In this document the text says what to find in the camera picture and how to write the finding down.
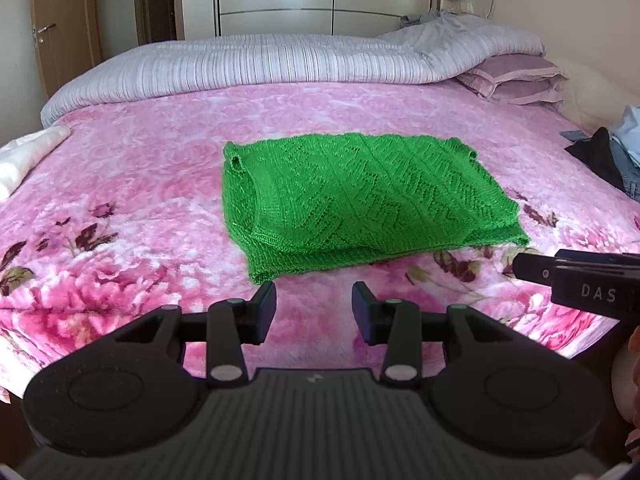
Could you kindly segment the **person's right hand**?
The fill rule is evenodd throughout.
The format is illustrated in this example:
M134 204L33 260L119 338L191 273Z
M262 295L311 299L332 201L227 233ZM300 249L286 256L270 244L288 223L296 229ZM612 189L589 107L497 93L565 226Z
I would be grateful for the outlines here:
M614 359L612 365L612 393L616 408L634 429L628 434L625 448L633 462L639 460L639 329Z

